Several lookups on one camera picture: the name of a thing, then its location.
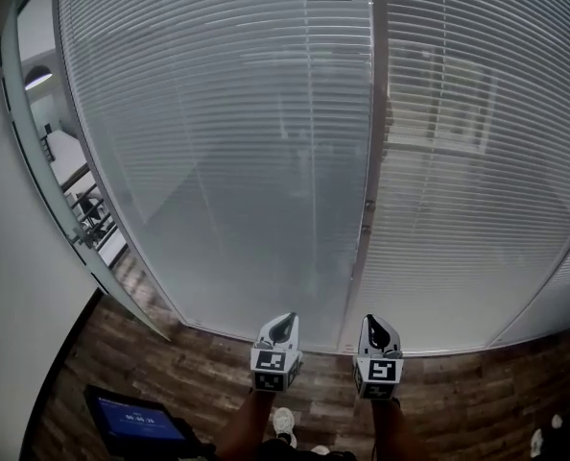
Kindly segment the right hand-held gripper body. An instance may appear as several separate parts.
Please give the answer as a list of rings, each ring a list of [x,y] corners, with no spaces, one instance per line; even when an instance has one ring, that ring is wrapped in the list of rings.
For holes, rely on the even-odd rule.
[[[400,383],[402,358],[355,356],[353,378],[357,394],[364,400],[390,400]]]

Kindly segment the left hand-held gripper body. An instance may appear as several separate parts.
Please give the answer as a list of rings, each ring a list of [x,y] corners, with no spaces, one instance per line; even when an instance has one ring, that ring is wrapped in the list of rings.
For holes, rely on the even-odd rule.
[[[250,372],[253,389],[285,393],[299,374],[302,358],[300,351],[252,348]]]

